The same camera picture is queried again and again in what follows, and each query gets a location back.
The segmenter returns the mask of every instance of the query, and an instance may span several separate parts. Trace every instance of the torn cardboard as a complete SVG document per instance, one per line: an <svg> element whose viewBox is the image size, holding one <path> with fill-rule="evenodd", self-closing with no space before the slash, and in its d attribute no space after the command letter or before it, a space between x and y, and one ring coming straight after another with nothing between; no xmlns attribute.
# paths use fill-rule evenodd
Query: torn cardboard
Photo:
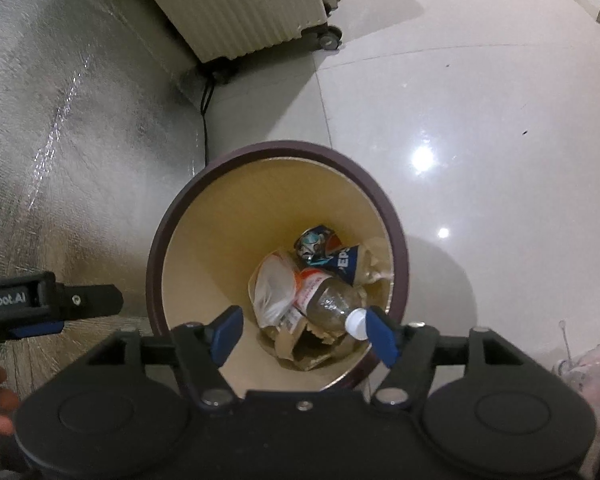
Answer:
<svg viewBox="0 0 600 480"><path fill-rule="evenodd" d="M262 330L258 342L269 354L293 363L302 371L312 370L328 359L342 358L352 353L356 345L352 336L327 332L294 307L277 327Z"/></svg>

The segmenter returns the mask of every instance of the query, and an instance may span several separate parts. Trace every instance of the white tile floor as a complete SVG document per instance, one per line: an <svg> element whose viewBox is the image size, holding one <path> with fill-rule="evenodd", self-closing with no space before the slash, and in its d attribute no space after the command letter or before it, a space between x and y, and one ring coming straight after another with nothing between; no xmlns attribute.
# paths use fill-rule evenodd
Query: white tile floor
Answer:
<svg viewBox="0 0 600 480"><path fill-rule="evenodd" d="M408 236L408 319L545 365L560 319L599 343L600 26L573 0L342 0L330 22L338 53L257 53L218 90L211 155L303 139L361 164Z"/></svg>

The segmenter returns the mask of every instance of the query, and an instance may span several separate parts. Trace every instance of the bottle cap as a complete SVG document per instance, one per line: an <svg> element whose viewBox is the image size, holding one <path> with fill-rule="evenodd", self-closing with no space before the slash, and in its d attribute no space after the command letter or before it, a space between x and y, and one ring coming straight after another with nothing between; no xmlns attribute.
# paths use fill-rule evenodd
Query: bottle cap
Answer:
<svg viewBox="0 0 600 480"><path fill-rule="evenodd" d="M359 341L366 339L366 310L357 308L347 316L344 328Z"/></svg>

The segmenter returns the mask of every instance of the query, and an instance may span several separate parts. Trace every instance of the plastic sheet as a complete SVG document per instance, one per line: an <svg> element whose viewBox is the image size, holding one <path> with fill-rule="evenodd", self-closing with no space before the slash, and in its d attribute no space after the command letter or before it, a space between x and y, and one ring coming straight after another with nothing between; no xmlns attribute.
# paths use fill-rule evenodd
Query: plastic sheet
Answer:
<svg viewBox="0 0 600 480"><path fill-rule="evenodd" d="M52 270L125 297L121 317L0 348L21 396L110 330L149 330L148 251L204 163L202 118L155 51L173 41L143 37L134 5L0 0L0 276Z"/></svg>

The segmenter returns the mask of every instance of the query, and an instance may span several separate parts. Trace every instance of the human hand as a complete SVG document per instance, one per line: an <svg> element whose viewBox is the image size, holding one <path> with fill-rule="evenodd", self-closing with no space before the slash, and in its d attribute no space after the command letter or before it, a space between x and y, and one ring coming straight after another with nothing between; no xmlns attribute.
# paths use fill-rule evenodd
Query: human hand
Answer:
<svg viewBox="0 0 600 480"><path fill-rule="evenodd" d="M7 372L0 366L0 383L7 380ZM18 396L8 388L0 388L0 434L12 435L13 422L8 413L15 410L20 401Z"/></svg>

